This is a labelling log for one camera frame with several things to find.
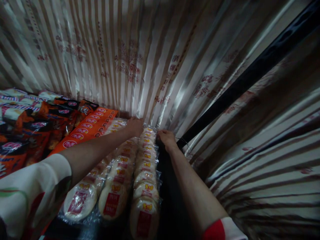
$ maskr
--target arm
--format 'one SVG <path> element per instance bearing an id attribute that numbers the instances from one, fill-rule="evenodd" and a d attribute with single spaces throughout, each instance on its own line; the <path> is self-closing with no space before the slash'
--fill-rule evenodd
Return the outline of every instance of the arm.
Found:
<path id="1" fill-rule="evenodd" d="M 201 236 L 214 222 L 228 217 L 222 205 L 208 189 L 205 183 L 192 169 L 191 165 L 178 148 L 172 132 L 159 131 L 161 141 L 169 153 L 176 174 L 183 200 L 188 209 L 196 233 Z"/>
<path id="2" fill-rule="evenodd" d="M 60 152 L 69 162 L 72 171 L 72 188 L 83 179 L 105 156 L 132 137 L 140 137 L 143 119 L 131 118 L 118 132 L 92 139 Z"/>

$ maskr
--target yellow logo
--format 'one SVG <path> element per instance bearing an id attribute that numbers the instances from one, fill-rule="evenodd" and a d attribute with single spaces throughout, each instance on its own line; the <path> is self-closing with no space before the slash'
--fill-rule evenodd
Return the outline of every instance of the yellow logo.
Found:
<path id="1" fill-rule="evenodd" d="M 83 183 L 80 183 L 80 188 L 82 188 L 82 189 L 85 189 L 85 190 L 88 190 L 89 189 L 89 187 L 90 187 L 90 184 L 83 184 Z"/>
<path id="2" fill-rule="evenodd" d="M 145 189 L 152 191 L 153 190 L 153 185 L 145 185 Z"/>
<path id="3" fill-rule="evenodd" d="M 127 162 L 128 158 L 120 157 L 121 162 Z"/>
<path id="4" fill-rule="evenodd" d="M 121 189 L 121 186 L 120 186 L 120 185 L 118 185 L 118 186 L 112 185 L 112 186 L 111 186 L 111 190 L 114 191 L 114 192 L 119 192 L 120 189 Z"/>
<path id="5" fill-rule="evenodd" d="M 142 209 L 151 211 L 152 210 L 152 204 L 144 203 L 144 204 L 142 204 Z"/>
<path id="6" fill-rule="evenodd" d="M 125 173 L 124 169 L 117 169 L 117 174 L 123 175 Z"/>

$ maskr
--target round bread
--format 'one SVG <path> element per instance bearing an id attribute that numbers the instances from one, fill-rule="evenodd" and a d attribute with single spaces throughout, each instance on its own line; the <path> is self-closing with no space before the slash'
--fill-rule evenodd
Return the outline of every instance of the round bread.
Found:
<path id="1" fill-rule="evenodd" d="M 133 200 L 147 196 L 152 198 L 155 203 L 159 202 L 159 192 L 157 186 L 149 181 L 142 181 L 138 187 L 133 191 Z"/>
<path id="2" fill-rule="evenodd" d="M 136 162 L 136 168 L 134 171 L 134 176 L 137 177 L 138 174 L 142 171 L 155 172 L 157 164 L 155 161 L 148 161 L 144 159 L 143 161 Z"/>
<path id="3" fill-rule="evenodd" d="M 130 212 L 130 232 L 134 240 L 151 240 L 157 234 L 159 212 L 157 204 L 149 197 L 136 199 Z"/>
<path id="4" fill-rule="evenodd" d="M 125 185 L 106 181 L 98 203 L 101 216 L 107 220 L 119 217 L 126 207 L 127 198 Z"/>
<path id="5" fill-rule="evenodd" d="M 146 181 L 146 180 L 156 184 L 157 183 L 156 172 L 155 171 L 139 172 L 134 179 L 133 187 L 137 188 L 142 181 Z"/>
<path id="6" fill-rule="evenodd" d="M 63 204 L 64 215 L 73 221 L 85 218 L 92 211 L 97 197 L 95 185 L 81 181 L 68 192 Z"/>
<path id="7" fill-rule="evenodd" d="M 107 179 L 109 181 L 119 182 L 128 186 L 131 182 L 132 171 L 125 169 L 122 166 L 117 166 L 115 163 L 108 174 Z"/>

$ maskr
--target orange packaging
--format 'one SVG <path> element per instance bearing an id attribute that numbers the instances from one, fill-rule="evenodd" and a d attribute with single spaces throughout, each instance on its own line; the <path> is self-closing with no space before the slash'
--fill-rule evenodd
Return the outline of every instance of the orange packaging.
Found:
<path id="1" fill-rule="evenodd" d="M 53 121 L 53 131 L 47 144 L 47 149 L 52 150 L 61 141 L 66 131 L 66 126 L 72 114 L 71 109 L 63 109 L 57 105 L 51 105 L 45 101 L 42 102 L 38 116 L 43 119 Z"/>
<path id="2" fill-rule="evenodd" d="M 83 119 L 82 122 L 55 147 L 50 155 L 95 137 L 102 136 L 108 128 L 108 122 L 111 122 L 117 114 L 118 111 L 116 110 L 102 107 L 97 108 L 96 111 Z"/>
<path id="3" fill-rule="evenodd" d="M 86 99 L 82 99 L 79 105 L 80 114 L 76 120 L 75 126 L 78 126 L 83 119 L 85 119 L 89 114 L 93 113 L 98 107 L 98 104 L 90 102 Z"/>
<path id="4" fill-rule="evenodd" d="M 29 142 L 15 138 L 0 142 L 0 179 L 23 167 L 28 145 Z"/>

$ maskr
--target sleeve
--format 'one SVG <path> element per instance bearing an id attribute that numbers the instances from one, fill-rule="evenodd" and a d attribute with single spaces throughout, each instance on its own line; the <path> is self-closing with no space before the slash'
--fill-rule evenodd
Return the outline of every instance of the sleeve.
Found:
<path id="1" fill-rule="evenodd" d="M 40 236 L 58 213 L 70 183 L 70 164 L 60 154 L 2 178 L 0 224 L 6 236 L 14 239 Z"/>
<path id="2" fill-rule="evenodd" d="M 240 231 L 232 218 L 225 217 L 213 223 L 202 235 L 202 240 L 248 240 L 248 237 Z"/>

